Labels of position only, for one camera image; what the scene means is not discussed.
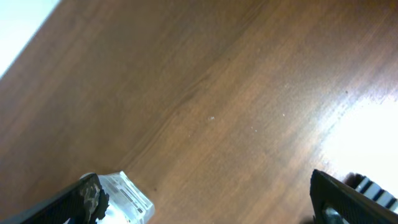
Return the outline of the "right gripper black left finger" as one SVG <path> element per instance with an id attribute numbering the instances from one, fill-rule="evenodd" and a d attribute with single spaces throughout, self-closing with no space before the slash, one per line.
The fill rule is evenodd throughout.
<path id="1" fill-rule="evenodd" d="M 95 224 L 108 207 L 109 195 L 94 173 L 1 224 Z"/>

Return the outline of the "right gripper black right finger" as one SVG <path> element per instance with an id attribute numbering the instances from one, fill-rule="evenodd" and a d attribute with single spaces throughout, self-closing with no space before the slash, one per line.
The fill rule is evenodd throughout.
<path id="1" fill-rule="evenodd" d="M 312 172 L 310 198 L 315 223 L 397 224 L 397 214 L 324 171 Z"/>

